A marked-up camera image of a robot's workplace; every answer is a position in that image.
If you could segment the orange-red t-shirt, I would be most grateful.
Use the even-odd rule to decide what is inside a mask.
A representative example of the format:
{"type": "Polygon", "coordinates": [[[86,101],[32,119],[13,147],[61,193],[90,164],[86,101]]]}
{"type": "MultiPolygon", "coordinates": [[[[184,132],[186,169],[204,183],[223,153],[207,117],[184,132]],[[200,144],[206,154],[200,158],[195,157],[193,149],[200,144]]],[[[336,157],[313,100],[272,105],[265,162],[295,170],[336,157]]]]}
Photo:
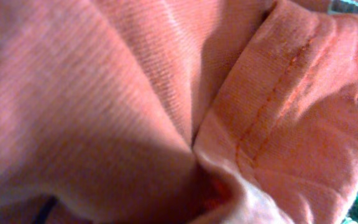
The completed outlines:
{"type": "Polygon", "coordinates": [[[0,223],[340,223],[358,14],[0,1],[0,223]]]}

